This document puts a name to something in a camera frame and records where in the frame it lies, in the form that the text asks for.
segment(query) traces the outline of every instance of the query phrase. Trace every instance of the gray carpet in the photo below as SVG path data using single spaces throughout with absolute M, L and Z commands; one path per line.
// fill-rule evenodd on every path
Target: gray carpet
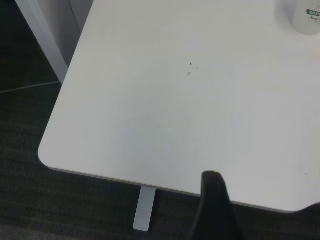
M 0 90 L 57 80 L 14 1 L 0 0 L 0 34 Z M 187 239 L 197 197 L 157 190 L 150 231 L 139 232 L 132 228 L 138 186 L 40 163 L 38 146 L 60 88 L 0 94 L 0 240 Z M 293 214 L 234 209 L 248 240 L 320 239 L 320 205 Z

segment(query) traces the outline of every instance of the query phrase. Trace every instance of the floor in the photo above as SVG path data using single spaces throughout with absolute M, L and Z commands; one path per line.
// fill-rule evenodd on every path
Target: floor
M 0 240 L 187 239 L 199 198 L 157 190 L 150 230 L 139 232 L 138 186 L 40 163 L 60 88 L 15 2 L 0 0 Z M 320 205 L 292 214 L 234 209 L 248 240 L 320 239 Z

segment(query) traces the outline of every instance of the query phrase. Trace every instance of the white desk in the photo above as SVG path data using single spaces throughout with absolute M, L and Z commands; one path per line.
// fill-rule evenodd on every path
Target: white desk
M 235 203 L 320 202 L 320 36 L 285 3 L 95 0 L 40 160 L 192 195 L 213 170 Z

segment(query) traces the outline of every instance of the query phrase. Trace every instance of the white cabinet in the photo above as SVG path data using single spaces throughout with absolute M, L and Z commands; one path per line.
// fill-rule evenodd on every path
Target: white cabinet
M 63 83 L 93 0 L 16 0 Z

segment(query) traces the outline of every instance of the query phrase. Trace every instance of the desk leg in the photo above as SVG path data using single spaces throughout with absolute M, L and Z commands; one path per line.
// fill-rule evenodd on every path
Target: desk leg
M 133 229 L 147 232 L 149 230 L 156 189 L 142 186 L 136 207 Z

